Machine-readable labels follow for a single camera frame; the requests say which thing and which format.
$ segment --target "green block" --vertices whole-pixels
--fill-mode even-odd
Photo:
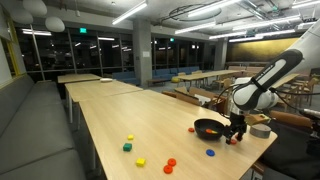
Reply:
[[[131,143],[125,143],[123,145],[123,151],[129,152],[129,151],[131,151],[131,149],[132,149],[132,144]]]

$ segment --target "light fixture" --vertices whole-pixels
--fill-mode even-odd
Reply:
[[[210,36],[209,39],[219,39],[224,37],[231,37],[231,36],[240,36],[247,34],[247,31],[235,32],[235,33],[228,33],[228,34],[220,34],[216,36]]]
[[[294,29],[284,30],[284,31],[274,31],[274,32],[267,32],[267,33],[259,33],[256,34],[256,37],[258,36],[273,36],[273,35],[279,35],[279,34],[289,34],[296,32]]]
[[[204,13],[207,13],[207,12],[210,12],[210,11],[213,11],[213,10],[216,10],[216,9],[219,9],[219,8],[222,8],[222,7],[225,7],[225,6],[229,6],[231,4],[234,4],[236,2],[239,2],[241,0],[224,0],[224,1],[219,1],[217,3],[213,3],[213,4],[210,4],[208,6],[205,6],[205,7],[202,7],[202,8],[199,8],[199,9],[196,9],[194,11],[190,11],[188,13],[188,17],[194,17],[194,16],[198,16],[200,14],[204,14]]]
[[[98,37],[99,40],[104,40],[104,41],[114,41],[114,38],[104,38],[104,37]]]
[[[263,38],[263,36],[239,38],[239,39],[230,39],[229,42],[251,41],[251,40],[258,40],[258,39],[262,39],[262,38]]]
[[[189,32],[189,31],[195,31],[195,30],[198,30],[198,29],[212,27],[212,26],[215,26],[215,25],[216,25],[216,22],[201,24],[201,25],[198,25],[198,26],[193,26],[193,27],[177,30],[177,31],[175,31],[175,34],[185,33],[185,32]]]
[[[32,34],[31,29],[22,29],[23,34]],[[40,36],[52,36],[51,32],[48,31],[33,31],[34,35],[40,35]]]
[[[141,3],[139,3],[138,5],[136,5],[135,7],[133,7],[132,9],[130,9],[129,11],[125,12],[124,14],[122,14],[121,16],[119,16],[118,18],[116,18],[115,20],[113,20],[112,24],[115,25],[117,23],[119,23],[120,21],[126,19],[127,17],[131,16],[132,14],[140,11],[141,9],[147,7],[147,1],[144,0]]]
[[[301,8],[301,7],[311,6],[319,3],[320,3],[319,0],[318,1],[307,0],[307,1],[301,1],[301,2],[294,2],[292,4],[292,8]]]
[[[283,22],[287,22],[287,21],[294,21],[294,20],[299,20],[299,19],[300,19],[300,15],[296,15],[296,16],[290,16],[290,17],[286,17],[286,18],[264,21],[264,22],[260,22],[260,23],[253,23],[253,24],[236,26],[233,28],[233,30],[236,31],[236,30],[242,30],[242,29],[265,27],[265,26],[269,26],[271,24],[278,24],[278,23],[283,23]]]

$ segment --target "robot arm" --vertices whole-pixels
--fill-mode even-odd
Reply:
[[[278,97],[268,89],[282,77],[320,66],[320,21],[305,32],[297,42],[271,61],[253,78],[238,78],[232,94],[235,106],[231,108],[231,125],[226,127],[224,135],[227,144],[238,132],[237,140],[242,140],[247,125],[244,122],[244,111],[266,109],[274,106]]]

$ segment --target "gray couch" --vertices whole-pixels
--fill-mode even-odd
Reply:
[[[85,179],[54,82],[16,78],[0,107],[0,180]]]

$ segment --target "green sign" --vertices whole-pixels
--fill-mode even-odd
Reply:
[[[87,28],[80,28],[80,33],[86,34],[87,33]]]

